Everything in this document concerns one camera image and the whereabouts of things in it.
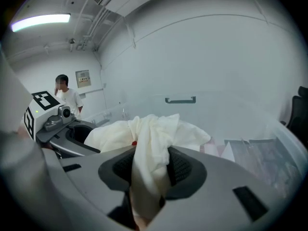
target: fluorescent light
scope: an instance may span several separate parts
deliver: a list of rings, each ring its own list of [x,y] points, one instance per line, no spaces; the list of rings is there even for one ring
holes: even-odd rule
[[[70,14],[47,14],[35,17],[30,17],[21,21],[14,23],[12,27],[13,32],[17,32],[20,29],[26,28],[28,26],[34,26],[46,23],[56,23],[56,22],[68,22]]]

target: white t-shirt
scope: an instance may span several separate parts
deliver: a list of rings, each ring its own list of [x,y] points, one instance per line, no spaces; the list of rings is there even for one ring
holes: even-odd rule
[[[66,105],[71,108],[71,113],[73,113],[77,119],[81,120],[80,112],[78,110],[79,107],[83,106],[81,98],[73,89],[68,89],[67,92],[58,91],[57,97],[61,98]]]

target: person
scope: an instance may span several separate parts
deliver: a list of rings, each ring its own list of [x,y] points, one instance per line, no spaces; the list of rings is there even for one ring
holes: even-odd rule
[[[71,108],[71,113],[73,113],[77,119],[81,120],[80,112],[83,103],[78,92],[68,88],[68,77],[66,75],[59,75],[56,78],[54,95],[66,102],[66,105]]]

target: transparent plastic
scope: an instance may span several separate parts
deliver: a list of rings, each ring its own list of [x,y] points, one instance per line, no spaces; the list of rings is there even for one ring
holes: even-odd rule
[[[196,97],[195,103],[166,102],[166,98],[183,101],[192,97]],[[298,188],[307,172],[308,153],[298,139],[279,121],[230,93],[156,95],[108,109],[104,114],[110,123],[149,114],[179,114],[181,120],[211,136],[200,146],[200,153],[239,164],[283,197]]]

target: white towel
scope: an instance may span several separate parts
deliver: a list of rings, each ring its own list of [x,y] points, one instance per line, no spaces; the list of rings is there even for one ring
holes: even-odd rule
[[[170,188],[168,147],[177,145],[199,151],[200,145],[209,140],[206,132],[181,121],[176,114],[117,121],[91,131],[84,144],[102,153],[138,141],[131,172],[132,206],[134,213],[152,219],[160,210],[161,196]]]

